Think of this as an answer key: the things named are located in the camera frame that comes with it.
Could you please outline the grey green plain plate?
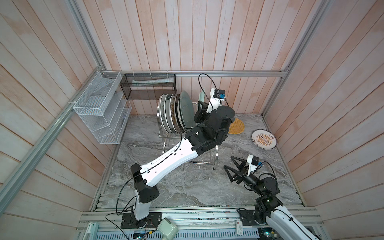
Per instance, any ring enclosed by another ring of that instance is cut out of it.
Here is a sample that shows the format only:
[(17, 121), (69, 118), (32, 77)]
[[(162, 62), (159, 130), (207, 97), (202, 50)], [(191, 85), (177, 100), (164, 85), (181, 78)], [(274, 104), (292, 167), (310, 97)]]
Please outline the grey green plain plate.
[(181, 115), (185, 125), (184, 129), (193, 128), (196, 123), (194, 121), (195, 110), (193, 102), (186, 91), (181, 92), (180, 104), (181, 104)]

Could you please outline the black round plate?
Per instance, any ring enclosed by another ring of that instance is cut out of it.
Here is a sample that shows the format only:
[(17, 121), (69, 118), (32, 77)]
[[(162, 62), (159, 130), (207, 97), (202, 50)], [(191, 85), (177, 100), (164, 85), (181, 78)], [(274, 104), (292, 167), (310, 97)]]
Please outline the black round plate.
[(179, 107), (179, 104), (180, 104), (180, 94), (177, 94), (176, 95), (176, 100), (175, 100), (175, 114), (176, 114), (176, 119), (177, 119), (177, 124), (178, 124), (178, 127), (180, 129), (180, 133), (182, 132), (182, 123), (181, 123), (181, 120), (180, 120), (180, 107)]

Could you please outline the large orange sunburst plate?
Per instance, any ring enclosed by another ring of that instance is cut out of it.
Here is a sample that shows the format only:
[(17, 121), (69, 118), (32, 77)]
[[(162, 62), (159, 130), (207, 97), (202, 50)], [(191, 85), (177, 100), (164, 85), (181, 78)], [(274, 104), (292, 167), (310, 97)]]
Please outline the large orange sunburst plate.
[(181, 133), (181, 130), (179, 128), (179, 124), (177, 122), (176, 114), (175, 114), (175, 101), (176, 101), (176, 95), (172, 94), (171, 95), (171, 103), (170, 103), (170, 111), (171, 111), (171, 119), (172, 119), (172, 124), (175, 132), (177, 134)]

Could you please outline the white plate cloud line pattern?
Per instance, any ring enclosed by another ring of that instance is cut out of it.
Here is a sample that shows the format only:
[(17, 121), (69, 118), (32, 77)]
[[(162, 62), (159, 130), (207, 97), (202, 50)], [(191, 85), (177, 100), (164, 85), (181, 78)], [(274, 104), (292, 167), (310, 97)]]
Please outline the white plate cloud line pattern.
[(160, 125), (162, 127), (162, 129), (166, 131), (166, 128), (165, 128), (165, 125), (164, 125), (164, 118), (163, 118), (163, 107), (164, 107), (164, 100), (165, 100), (165, 97), (166, 97), (166, 94), (163, 94), (161, 97), (160, 97), (160, 101), (159, 101), (159, 118), (160, 118)]

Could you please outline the small orange sunburst plate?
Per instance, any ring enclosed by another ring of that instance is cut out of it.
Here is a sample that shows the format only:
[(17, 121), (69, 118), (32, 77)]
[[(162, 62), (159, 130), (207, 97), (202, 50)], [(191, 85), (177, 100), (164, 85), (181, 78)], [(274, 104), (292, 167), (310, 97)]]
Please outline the small orange sunburst plate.
[(257, 147), (264, 150), (271, 150), (277, 146), (276, 137), (267, 130), (258, 129), (253, 131), (251, 139)]

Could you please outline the white plate green text rim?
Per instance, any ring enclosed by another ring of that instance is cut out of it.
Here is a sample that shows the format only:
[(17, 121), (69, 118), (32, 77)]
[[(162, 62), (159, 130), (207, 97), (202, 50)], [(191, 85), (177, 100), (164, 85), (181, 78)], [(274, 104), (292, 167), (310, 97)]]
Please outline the white plate green text rim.
[(171, 94), (168, 94), (166, 96), (166, 101), (165, 101), (165, 114), (166, 114), (166, 119), (167, 119), (167, 124), (170, 129), (171, 133), (175, 133), (175, 129), (173, 127), (172, 119), (171, 119)]

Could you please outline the stainless steel dish rack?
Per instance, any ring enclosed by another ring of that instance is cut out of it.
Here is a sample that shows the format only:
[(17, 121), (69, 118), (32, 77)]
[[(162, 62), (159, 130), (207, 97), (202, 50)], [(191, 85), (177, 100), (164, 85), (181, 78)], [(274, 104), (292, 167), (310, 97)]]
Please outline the stainless steel dish rack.
[[(179, 143), (177, 143), (177, 147), (180, 147), (181, 144), (183, 145), (183, 142), (189, 142), (191, 145), (193, 143), (197, 143), (198, 139), (192, 137), (192, 135), (189, 136), (189, 138), (185, 138), (185, 134), (180, 133), (180, 134), (174, 134), (173, 132), (168, 133), (166, 131), (166, 128), (164, 127), (164, 123), (167, 125), (166, 120), (166, 114), (162, 114), (162, 110), (165, 110), (165, 102), (167, 98), (167, 94), (164, 94), (160, 97), (159, 102), (158, 102), (158, 107), (157, 107), (157, 119), (158, 119), (158, 124), (159, 124), (159, 137), (163, 140), (163, 154), (166, 152), (166, 147), (168, 146), (170, 148), (170, 145), (167, 145), (168, 141), (171, 140), (179, 140)], [(189, 161), (186, 161), (187, 164), (196, 164), (196, 165), (212, 165), (213, 170), (216, 170), (217, 167), (217, 160), (218, 160), (218, 147), (214, 147), (215, 152), (212, 153), (212, 162), (208, 161), (198, 161), (195, 159), (191, 159)]]

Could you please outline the light green lotus plate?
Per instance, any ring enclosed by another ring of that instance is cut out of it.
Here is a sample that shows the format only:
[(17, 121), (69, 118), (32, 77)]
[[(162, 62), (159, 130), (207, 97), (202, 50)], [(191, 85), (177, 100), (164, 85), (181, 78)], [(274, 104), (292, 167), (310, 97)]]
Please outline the light green lotus plate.
[(206, 93), (204, 91), (201, 91), (199, 94), (199, 101), (204, 103), (205, 98), (206, 98)]

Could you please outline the cream plate red berry pattern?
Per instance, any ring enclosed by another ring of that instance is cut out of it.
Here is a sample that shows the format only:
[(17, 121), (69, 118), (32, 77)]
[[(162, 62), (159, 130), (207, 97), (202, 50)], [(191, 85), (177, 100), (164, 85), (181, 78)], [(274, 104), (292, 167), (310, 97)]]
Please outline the cream plate red berry pattern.
[(178, 123), (179, 123), (180, 129), (181, 129), (182, 132), (184, 132), (185, 125), (184, 125), (183, 118), (182, 118), (182, 115), (181, 115), (180, 97), (181, 97), (181, 95), (178, 94), (177, 95), (177, 99), (176, 99), (176, 103), (178, 105), (177, 106), (177, 116), (178, 116)]

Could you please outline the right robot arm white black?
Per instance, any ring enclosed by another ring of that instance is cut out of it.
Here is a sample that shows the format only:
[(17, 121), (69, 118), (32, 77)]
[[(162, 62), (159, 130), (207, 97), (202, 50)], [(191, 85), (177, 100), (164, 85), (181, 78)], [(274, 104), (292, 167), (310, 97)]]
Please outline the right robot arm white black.
[(284, 240), (319, 239), (317, 235), (302, 225), (278, 199), (277, 194), (280, 193), (280, 189), (274, 169), (271, 169), (271, 173), (261, 173), (256, 176), (264, 165), (269, 165), (268, 162), (260, 162), (260, 158), (253, 155), (249, 155), (246, 160), (232, 156), (231, 161), (236, 165), (235, 169), (224, 166), (229, 180), (238, 185), (243, 183), (248, 191), (259, 195), (254, 210), (237, 209), (243, 224), (246, 226), (268, 225)]

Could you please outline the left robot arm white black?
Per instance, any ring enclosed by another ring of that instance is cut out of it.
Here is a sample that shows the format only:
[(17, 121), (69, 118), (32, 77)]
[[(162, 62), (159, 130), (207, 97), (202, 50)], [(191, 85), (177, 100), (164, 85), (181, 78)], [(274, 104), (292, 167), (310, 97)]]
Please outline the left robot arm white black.
[(204, 120), (189, 130), (173, 148), (147, 164), (131, 166), (136, 193), (133, 213), (137, 221), (148, 217), (151, 202), (159, 196), (156, 184), (178, 166), (221, 145), (235, 121), (235, 111), (229, 106), (218, 106), (210, 113), (198, 116), (203, 116)]

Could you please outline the yellow woven round trivet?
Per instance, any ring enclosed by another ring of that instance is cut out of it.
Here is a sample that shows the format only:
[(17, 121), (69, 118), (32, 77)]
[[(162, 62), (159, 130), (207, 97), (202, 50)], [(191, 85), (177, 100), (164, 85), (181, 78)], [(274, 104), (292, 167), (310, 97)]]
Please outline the yellow woven round trivet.
[(240, 119), (235, 118), (235, 121), (230, 126), (229, 134), (239, 135), (239, 134), (243, 133), (244, 130), (245, 130), (244, 123)]

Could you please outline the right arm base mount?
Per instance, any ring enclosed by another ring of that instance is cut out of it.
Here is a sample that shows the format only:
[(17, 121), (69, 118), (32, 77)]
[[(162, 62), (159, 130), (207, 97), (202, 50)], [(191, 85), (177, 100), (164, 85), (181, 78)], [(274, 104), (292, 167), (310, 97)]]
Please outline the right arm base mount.
[(259, 210), (247, 210), (244, 208), (237, 209), (237, 213), (244, 226), (264, 226), (267, 224), (267, 217), (271, 216), (270, 212), (265, 213)]

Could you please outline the black mesh wall basket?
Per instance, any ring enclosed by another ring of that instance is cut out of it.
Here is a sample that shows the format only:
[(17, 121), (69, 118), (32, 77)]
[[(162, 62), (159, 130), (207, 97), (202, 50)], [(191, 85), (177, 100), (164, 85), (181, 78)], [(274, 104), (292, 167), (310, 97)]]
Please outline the black mesh wall basket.
[(177, 93), (174, 74), (124, 74), (120, 87), (129, 101), (158, 100), (164, 94)]

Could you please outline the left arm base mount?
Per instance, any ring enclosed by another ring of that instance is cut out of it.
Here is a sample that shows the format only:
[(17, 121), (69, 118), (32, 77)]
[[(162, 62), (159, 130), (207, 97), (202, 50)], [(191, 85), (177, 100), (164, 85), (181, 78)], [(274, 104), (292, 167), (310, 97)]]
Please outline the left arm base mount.
[(139, 229), (139, 228), (154, 228), (156, 229), (162, 220), (161, 212), (149, 212), (149, 215), (142, 219), (137, 220), (134, 213), (124, 213), (121, 229)]

